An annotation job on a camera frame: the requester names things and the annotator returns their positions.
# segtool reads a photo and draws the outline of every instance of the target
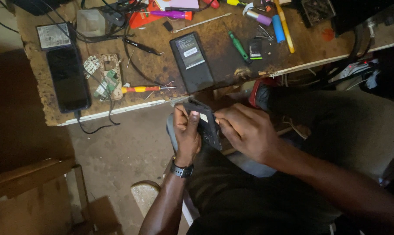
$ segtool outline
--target wristwatch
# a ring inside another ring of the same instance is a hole
[[[177,165],[175,165],[175,160],[172,159],[171,172],[176,176],[179,176],[181,178],[190,177],[191,174],[193,173],[193,169],[194,169],[193,164],[184,168],[178,167]]]

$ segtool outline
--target transparent plastic box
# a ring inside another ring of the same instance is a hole
[[[79,10],[76,15],[76,30],[87,36],[105,35],[105,19],[99,10]]]

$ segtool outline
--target black smartphone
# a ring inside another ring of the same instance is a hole
[[[46,52],[61,113],[89,108],[91,97],[80,58],[74,46]]]
[[[189,94],[214,85],[206,56],[195,32],[173,39],[169,44]]]
[[[198,123],[197,132],[201,135],[203,141],[221,151],[222,143],[220,142],[220,127],[216,123],[215,115],[212,109],[200,101],[189,98],[188,103],[184,103],[184,109],[188,115],[191,111],[200,113],[200,121]]]

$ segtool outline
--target workbench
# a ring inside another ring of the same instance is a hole
[[[102,5],[103,3],[100,0],[88,0],[86,2],[87,8]],[[57,9],[58,13],[68,21],[75,20],[77,10],[80,10],[80,0],[62,5]],[[286,42],[278,44],[274,40],[269,45],[270,41],[264,40],[262,43],[263,59],[254,61],[251,65],[246,66],[239,52],[231,43],[222,24],[222,21],[224,21],[241,40],[242,45],[247,48],[247,40],[257,35],[258,23],[242,16],[242,10],[242,8],[225,3],[222,3],[218,9],[208,8],[202,12],[195,13],[193,20],[191,22],[188,21],[187,25],[228,12],[232,14],[176,34],[168,32],[163,27],[162,24],[167,21],[167,18],[146,24],[144,26],[145,29],[130,30],[130,33],[136,34],[135,37],[131,38],[132,40],[153,47],[159,52],[164,52],[162,56],[156,56],[128,45],[130,55],[135,50],[131,61],[149,78],[162,84],[168,84],[173,81],[171,84],[176,86],[176,88],[165,89],[163,92],[154,92],[150,96],[150,92],[126,93],[122,99],[115,101],[112,113],[160,104],[188,95],[169,46],[169,40],[192,31],[196,31],[200,37],[202,49],[205,51],[207,62],[215,80],[213,89],[241,84],[262,76],[275,76],[319,66],[346,58],[351,52],[354,43],[352,32],[347,32],[330,42],[326,42],[321,33],[324,29],[331,28],[329,21],[307,29],[296,10],[284,7],[283,10],[293,39],[295,53],[291,54],[289,52]],[[46,124],[48,126],[62,126],[76,122],[73,113],[62,114],[58,109],[53,83],[46,62],[46,53],[41,51],[37,37],[37,25],[47,25],[53,22],[45,15],[33,16],[18,7],[16,7],[15,15],[24,49],[38,82],[37,87],[41,102],[44,105],[43,111]],[[49,15],[56,22],[62,22],[55,13],[50,12]],[[266,29],[269,32],[273,32],[272,25],[266,27]],[[394,46],[394,24],[391,26],[380,24],[377,26],[375,33],[375,45],[372,46],[371,51]],[[127,57],[121,39],[93,44],[77,41],[77,44],[83,61],[91,55],[99,58],[103,54],[116,53],[122,60],[120,69],[123,84],[128,82],[131,86],[152,85],[144,80],[131,66],[127,68]],[[94,75],[100,78],[99,69]],[[89,79],[88,83],[90,92],[93,94],[99,84],[93,79]],[[89,109],[82,111],[82,119],[89,120],[107,116],[109,107],[109,102],[100,102],[97,98],[92,97],[92,105]]]

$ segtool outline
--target dark trousers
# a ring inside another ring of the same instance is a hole
[[[375,180],[394,157],[394,103],[388,99],[358,91],[317,91],[272,100],[270,107],[311,129],[301,150],[314,157]],[[299,179],[282,172],[257,178],[205,144],[187,189],[201,216],[281,217],[314,234],[329,231],[341,215]]]

